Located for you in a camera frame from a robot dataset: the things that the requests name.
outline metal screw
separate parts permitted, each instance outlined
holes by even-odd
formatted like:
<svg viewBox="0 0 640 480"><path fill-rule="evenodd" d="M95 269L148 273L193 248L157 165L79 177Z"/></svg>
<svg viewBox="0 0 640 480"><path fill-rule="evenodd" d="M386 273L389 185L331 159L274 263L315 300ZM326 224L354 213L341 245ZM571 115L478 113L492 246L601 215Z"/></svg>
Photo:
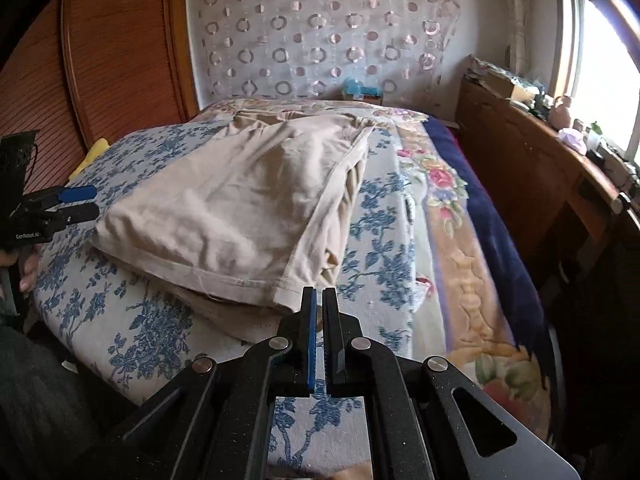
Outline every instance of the metal screw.
<svg viewBox="0 0 640 480"><path fill-rule="evenodd" d="M269 341L269 346L274 350L284 350L289 346L289 340L286 337L272 337Z"/></svg>
<svg viewBox="0 0 640 480"><path fill-rule="evenodd" d="M443 372L449 368L449 363L447 363L447 360L444 357L436 356L429 358L427 366L434 372Z"/></svg>
<svg viewBox="0 0 640 480"><path fill-rule="evenodd" d="M371 341L366 337L354 337L353 340L351 340L351 346L356 350L369 350L369 348L371 348Z"/></svg>
<svg viewBox="0 0 640 480"><path fill-rule="evenodd" d="M206 374L213 368L213 361L208 357L198 357L191 363L191 369L197 374Z"/></svg>

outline yellow cloth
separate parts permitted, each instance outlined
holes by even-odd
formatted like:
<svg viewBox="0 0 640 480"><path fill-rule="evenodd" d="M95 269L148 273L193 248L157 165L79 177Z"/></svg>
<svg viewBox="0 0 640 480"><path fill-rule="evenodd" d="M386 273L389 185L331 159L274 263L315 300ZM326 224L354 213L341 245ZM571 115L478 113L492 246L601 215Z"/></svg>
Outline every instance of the yellow cloth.
<svg viewBox="0 0 640 480"><path fill-rule="evenodd" d="M104 152L106 152L108 147L109 147L109 143L107 142L107 139L96 140L94 142L94 145L89 150L89 153L86 154L86 157L80 163L80 166L78 166L74 170L74 172L69 175L69 180L71 180L75 176L78 176L82 172L82 170L84 170L84 168L86 168L98 157L98 155L101 155Z"/></svg>

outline window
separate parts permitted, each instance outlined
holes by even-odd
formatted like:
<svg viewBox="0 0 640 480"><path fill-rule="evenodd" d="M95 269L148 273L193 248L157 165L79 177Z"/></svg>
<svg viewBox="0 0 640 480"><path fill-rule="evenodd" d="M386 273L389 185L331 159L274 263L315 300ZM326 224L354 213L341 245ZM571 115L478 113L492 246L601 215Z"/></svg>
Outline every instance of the window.
<svg viewBox="0 0 640 480"><path fill-rule="evenodd" d="M630 146L638 101L640 73L613 27L589 1L578 5L580 33L573 84L572 114L586 125L598 121L609 144L633 160Z"/></svg>

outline dark pants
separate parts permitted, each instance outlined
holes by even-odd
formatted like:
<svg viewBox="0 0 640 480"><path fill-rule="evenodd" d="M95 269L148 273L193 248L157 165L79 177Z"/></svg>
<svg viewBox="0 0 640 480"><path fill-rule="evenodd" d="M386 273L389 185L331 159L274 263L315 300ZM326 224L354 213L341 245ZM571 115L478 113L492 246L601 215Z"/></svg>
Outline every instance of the dark pants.
<svg viewBox="0 0 640 480"><path fill-rule="evenodd" d="M58 478L100 438L85 391L50 348L0 327L0 478Z"/></svg>

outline pink vase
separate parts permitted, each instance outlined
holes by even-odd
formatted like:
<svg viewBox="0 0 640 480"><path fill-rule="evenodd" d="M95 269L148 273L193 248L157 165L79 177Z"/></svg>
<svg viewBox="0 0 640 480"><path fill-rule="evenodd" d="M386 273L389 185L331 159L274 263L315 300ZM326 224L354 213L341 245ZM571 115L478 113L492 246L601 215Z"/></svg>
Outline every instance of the pink vase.
<svg viewBox="0 0 640 480"><path fill-rule="evenodd" d="M554 105L549 112L549 124L556 130L571 127L571 102L572 98L569 95L556 97Z"/></svg>

